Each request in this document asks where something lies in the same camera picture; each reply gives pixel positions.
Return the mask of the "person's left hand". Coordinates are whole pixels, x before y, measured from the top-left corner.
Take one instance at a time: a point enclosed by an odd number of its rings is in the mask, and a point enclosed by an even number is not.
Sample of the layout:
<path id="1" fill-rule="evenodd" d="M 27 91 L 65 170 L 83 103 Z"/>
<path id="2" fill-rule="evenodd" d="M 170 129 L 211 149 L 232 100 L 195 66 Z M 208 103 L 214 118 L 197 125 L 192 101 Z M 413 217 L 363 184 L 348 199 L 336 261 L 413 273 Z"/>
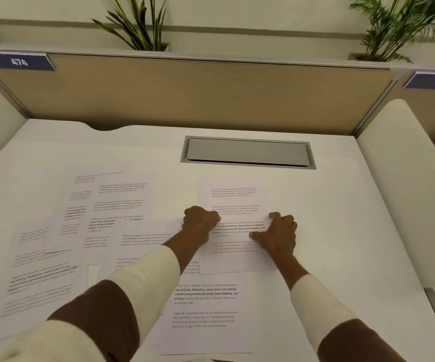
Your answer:
<path id="1" fill-rule="evenodd" d="M 210 232 L 221 221 L 217 211 L 207 211 L 200 206 L 192 206 L 184 211 L 182 230 L 199 246 L 204 245 Z"/>

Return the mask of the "person's right hand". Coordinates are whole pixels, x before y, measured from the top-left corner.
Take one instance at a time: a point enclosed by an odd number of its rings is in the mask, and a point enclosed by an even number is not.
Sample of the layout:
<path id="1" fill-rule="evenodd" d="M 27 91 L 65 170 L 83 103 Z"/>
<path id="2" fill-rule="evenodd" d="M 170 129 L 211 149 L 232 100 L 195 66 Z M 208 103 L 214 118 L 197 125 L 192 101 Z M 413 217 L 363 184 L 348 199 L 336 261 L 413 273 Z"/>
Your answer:
<path id="1" fill-rule="evenodd" d="M 267 238 L 257 242 L 272 258 L 292 255 L 296 246 L 297 223 L 292 215 L 282 216 L 279 212 L 269 213 L 270 225 Z"/>

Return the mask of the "single printed paper page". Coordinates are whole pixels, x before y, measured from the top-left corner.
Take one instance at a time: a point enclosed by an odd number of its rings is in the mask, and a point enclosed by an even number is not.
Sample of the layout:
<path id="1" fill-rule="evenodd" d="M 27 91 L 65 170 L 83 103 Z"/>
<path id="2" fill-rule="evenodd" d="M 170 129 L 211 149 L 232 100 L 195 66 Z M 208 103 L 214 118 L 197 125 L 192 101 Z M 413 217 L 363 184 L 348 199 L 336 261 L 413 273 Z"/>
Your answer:
<path id="1" fill-rule="evenodd" d="M 206 181 L 199 192 L 199 206 L 216 211 L 220 222 L 209 235 L 201 255 L 203 275 L 275 269 L 251 232 L 269 228 L 269 206 L 259 181 L 222 179 Z"/>

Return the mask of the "person's right forearm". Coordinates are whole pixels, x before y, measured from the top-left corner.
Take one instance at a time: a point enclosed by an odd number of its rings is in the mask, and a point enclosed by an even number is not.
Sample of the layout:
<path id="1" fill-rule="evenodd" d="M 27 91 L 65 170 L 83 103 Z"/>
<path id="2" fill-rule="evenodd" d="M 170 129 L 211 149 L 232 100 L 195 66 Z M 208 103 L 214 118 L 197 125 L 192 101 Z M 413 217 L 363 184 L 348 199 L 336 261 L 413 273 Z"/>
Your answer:
<path id="1" fill-rule="evenodd" d="M 270 252 L 319 362 L 406 362 L 292 255 Z"/>

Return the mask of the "person's left forearm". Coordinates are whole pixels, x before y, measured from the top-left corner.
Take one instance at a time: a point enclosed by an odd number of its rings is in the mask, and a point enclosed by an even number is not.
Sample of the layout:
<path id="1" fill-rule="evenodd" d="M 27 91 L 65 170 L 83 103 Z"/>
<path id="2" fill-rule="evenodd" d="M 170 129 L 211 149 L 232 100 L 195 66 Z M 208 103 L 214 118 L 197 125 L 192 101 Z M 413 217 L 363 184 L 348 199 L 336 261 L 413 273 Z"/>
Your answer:
<path id="1" fill-rule="evenodd" d="M 207 237 L 180 231 L 117 268 L 25 332 L 0 362 L 130 362 Z"/>

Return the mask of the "wide beige desk partition panel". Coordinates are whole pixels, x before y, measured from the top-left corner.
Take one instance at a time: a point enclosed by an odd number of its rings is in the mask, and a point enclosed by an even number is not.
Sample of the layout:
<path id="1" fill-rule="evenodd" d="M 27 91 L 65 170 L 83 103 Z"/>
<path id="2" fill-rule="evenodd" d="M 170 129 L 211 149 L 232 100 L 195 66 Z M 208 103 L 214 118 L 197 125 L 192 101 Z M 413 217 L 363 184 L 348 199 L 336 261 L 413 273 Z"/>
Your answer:
<path id="1" fill-rule="evenodd" d="M 127 125 L 353 135 L 393 70 L 46 54 L 56 72 L 0 69 L 27 117 Z"/>

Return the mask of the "white partition top ledge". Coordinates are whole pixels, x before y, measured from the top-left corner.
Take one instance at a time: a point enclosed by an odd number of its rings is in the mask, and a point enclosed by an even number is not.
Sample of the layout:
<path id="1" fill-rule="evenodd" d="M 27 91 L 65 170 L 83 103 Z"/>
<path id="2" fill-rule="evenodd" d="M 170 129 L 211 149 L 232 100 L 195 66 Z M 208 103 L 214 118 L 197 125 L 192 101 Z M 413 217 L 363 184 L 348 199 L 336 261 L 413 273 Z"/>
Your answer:
<path id="1" fill-rule="evenodd" d="M 435 73 L 432 64 L 410 64 L 406 62 L 364 62 L 354 60 L 341 60 L 330 58 L 267 58 L 261 56 L 237 56 L 237 55 L 212 55 L 212 54 L 189 54 L 174 52 L 139 52 L 134 50 L 109 49 L 109 48 L 85 48 L 85 47 L 57 47 L 57 46 L 33 46 L 25 44 L 0 44 L 0 53 L 10 54 L 58 54 L 99 57 L 121 57 L 156 60 L 183 60 L 199 62 L 222 62 L 239 64 L 260 65 L 287 65 L 287 66 L 326 66 L 344 68 L 369 68 L 376 70 L 413 70 Z"/>

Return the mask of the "snake plant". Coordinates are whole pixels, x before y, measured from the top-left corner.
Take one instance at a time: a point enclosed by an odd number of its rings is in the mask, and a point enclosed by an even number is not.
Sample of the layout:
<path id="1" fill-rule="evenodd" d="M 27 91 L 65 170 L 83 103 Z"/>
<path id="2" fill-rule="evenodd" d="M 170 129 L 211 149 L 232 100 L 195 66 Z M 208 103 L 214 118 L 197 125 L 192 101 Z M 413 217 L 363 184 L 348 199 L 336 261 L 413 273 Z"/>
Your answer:
<path id="1" fill-rule="evenodd" d="M 103 31 L 118 37 L 135 51 L 165 52 L 168 43 L 162 39 L 166 18 L 166 0 L 158 8 L 157 0 L 126 0 L 127 14 L 120 0 L 110 0 L 107 23 L 92 21 Z"/>

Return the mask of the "blue desk number label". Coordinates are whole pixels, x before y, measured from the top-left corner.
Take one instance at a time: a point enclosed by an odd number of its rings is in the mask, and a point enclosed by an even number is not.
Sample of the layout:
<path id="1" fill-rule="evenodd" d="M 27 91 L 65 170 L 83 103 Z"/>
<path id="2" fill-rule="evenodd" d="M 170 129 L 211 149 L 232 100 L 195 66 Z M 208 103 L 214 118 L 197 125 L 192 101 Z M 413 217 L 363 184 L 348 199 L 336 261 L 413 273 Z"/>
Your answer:
<path id="1" fill-rule="evenodd" d="M 435 72 L 416 71 L 405 83 L 404 89 L 435 90 Z"/>
<path id="2" fill-rule="evenodd" d="M 38 53 L 0 52 L 0 69 L 56 72 L 50 58 Z"/>

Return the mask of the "green palm plant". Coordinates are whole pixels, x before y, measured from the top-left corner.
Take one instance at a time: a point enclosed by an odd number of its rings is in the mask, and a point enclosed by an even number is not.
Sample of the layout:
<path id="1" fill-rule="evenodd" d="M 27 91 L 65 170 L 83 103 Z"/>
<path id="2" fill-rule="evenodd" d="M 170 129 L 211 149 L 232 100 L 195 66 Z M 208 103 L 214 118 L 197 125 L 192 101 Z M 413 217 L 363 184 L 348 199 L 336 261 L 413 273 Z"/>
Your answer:
<path id="1" fill-rule="evenodd" d="M 369 28 L 360 44 L 363 54 L 351 59 L 364 62 L 412 60 L 401 54 L 404 46 L 435 43 L 435 0 L 353 0 L 349 8 L 359 10 L 369 20 Z"/>

